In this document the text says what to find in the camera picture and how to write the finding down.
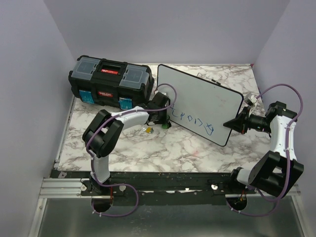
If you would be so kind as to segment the green black whiteboard eraser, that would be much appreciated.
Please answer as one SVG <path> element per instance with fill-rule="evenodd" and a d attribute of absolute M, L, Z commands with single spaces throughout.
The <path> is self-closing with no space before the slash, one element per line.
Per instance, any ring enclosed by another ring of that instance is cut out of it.
<path fill-rule="evenodd" d="M 161 127 L 162 127 L 163 129 L 169 129 L 169 128 L 171 127 L 171 123 L 168 121 L 168 122 L 162 124 Z"/>

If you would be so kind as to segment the white dry-erase whiteboard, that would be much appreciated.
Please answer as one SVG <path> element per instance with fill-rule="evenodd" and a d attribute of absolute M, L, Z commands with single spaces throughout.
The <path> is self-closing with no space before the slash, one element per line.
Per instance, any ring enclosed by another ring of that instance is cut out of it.
<path fill-rule="evenodd" d="M 226 146 L 232 130 L 223 124 L 238 115 L 244 99 L 240 92 L 163 64 L 158 66 L 157 84 L 174 102 L 167 110 L 172 122 Z"/>

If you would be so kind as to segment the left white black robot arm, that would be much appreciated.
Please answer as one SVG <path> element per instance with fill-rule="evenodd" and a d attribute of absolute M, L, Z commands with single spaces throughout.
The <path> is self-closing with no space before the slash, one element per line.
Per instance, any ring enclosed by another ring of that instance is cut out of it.
<path fill-rule="evenodd" d="M 100 110 L 82 136 L 85 149 L 90 155 L 91 172 L 89 183 L 83 183 L 81 191 L 104 195 L 113 187 L 130 187 L 129 184 L 109 184 L 110 153 L 125 129 L 151 122 L 169 125 L 167 109 L 172 105 L 168 96 L 157 92 L 148 103 L 127 111 L 110 113 Z"/>

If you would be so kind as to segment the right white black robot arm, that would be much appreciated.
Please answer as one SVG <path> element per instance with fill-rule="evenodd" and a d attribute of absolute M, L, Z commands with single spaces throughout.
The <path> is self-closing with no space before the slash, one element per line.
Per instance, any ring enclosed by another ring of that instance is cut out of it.
<path fill-rule="evenodd" d="M 296 116 L 285 103 L 276 101 L 263 117 L 251 114 L 250 107 L 244 107 L 236 118 L 223 124 L 241 134 L 254 129 L 271 137 L 270 150 L 252 169 L 238 167 L 231 172 L 227 181 L 230 192 L 237 194 L 245 186 L 251 186 L 277 199 L 288 193 L 304 171 L 294 152 Z"/>

